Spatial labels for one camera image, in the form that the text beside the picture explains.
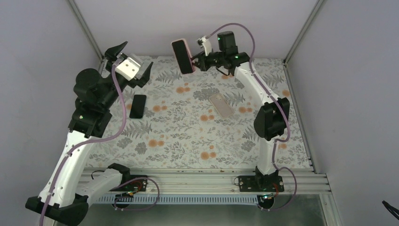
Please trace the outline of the black phone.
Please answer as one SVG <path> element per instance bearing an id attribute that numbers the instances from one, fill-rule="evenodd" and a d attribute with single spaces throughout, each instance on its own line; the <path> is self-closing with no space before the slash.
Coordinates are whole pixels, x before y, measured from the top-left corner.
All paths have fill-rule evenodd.
<path id="1" fill-rule="evenodd" d="M 144 109 L 146 103 L 146 95 L 134 95 L 129 117 L 131 119 L 142 119 L 144 116 Z"/>

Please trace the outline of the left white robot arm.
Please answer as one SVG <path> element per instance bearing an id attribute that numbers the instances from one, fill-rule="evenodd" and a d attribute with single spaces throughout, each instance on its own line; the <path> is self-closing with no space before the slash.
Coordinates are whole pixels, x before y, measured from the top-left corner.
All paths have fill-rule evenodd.
<path id="1" fill-rule="evenodd" d="M 40 225 L 45 218 L 50 218 L 76 226 L 89 207 L 108 191 L 124 191 L 135 181 L 145 180 L 145 177 L 132 176 L 128 167 L 113 163 L 87 185 L 78 185 L 92 145 L 116 138 L 115 135 L 103 137 L 112 118 L 111 106 L 117 100 L 121 103 L 123 116 L 119 133 L 122 133 L 127 121 L 123 89 L 143 87 L 149 81 L 151 66 L 141 72 L 141 60 L 124 54 L 125 46 L 123 42 L 105 51 L 107 77 L 102 77 L 94 68 L 82 70 L 76 76 L 73 91 L 77 99 L 64 149 L 43 190 L 28 198 L 25 204 L 27 209 L 40 215 Z"/>

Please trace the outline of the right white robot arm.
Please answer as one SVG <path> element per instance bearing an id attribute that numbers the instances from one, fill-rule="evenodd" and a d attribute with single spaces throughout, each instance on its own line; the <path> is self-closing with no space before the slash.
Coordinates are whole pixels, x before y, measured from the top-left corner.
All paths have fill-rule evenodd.
<path id="1" fill-rule="evenodd" d="M 262 140 L 259 162 L 255 168 L 255 186 L 259 191 L 266 192 L 272 187 L 273 179 L 278 176 L 279 168 L 275 163 L 277 142 L 282 140 L 282 135 L 290 135 L 290 102 L 286 97 L 279 97 L 267 86 L 255 69 L 252 55 L 238 51 L 233 32 L 221 32 L 217 35 L 217 40 L 219 51 L 214 52 L 207 36 L 199 38 L 197 43 L 203 51 L 192 59 L 201 71 L 211 67 L 224 67 L 259 103 L 254 129 Z"/>

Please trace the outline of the beige phone case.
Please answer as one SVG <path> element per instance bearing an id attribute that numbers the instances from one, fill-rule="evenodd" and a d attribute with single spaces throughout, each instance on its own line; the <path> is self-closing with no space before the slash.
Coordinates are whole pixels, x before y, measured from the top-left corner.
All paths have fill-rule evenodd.
<path id="1" fill-rule="evenodd" d="M 222 118 L 227 118 L 234 114 L 232 107 L 228 104 L 221 93 L 210 96 L 209 101 Z"/>

